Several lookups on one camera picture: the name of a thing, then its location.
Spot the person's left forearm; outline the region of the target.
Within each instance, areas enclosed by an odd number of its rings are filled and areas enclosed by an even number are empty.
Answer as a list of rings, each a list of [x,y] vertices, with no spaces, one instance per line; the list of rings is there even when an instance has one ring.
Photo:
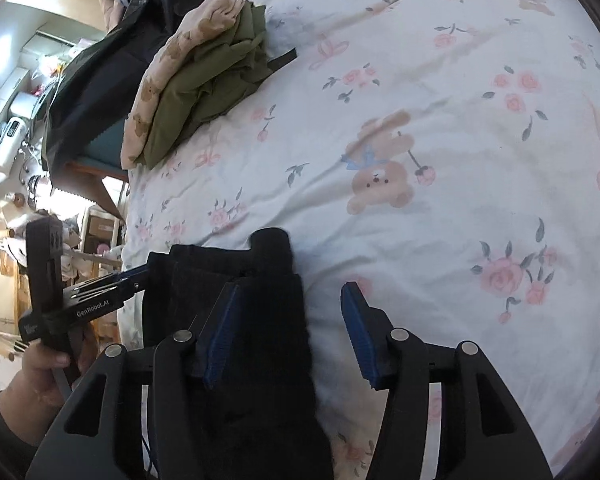
[[[58,413],[56,406],[41,403],[35,403],[34,406],[41,409],[40,415],[43,416],[32,424],[33,428],[41,431],[35,443],[33,438],[24,440],[18,436],[7,423],[0,408],[0,479],[26,478],[33,457]]]

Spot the person's left hand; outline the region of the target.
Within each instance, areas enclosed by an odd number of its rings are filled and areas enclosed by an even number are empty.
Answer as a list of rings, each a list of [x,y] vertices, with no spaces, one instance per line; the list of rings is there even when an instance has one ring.
[[[82,377],[95,362],[98,345],[91,324],[82,328],[81,351],[76,358],[79,375]],[[59,408],[64,404],[64,396],[60,392],[54,377],[55,372],[65,376],[65,369],[71,364],[67,353],[53,350],[41,341],[30,344],[22,358],[20,372],[16,375],[9,389],[19,400],[35,401],[46,406]]]

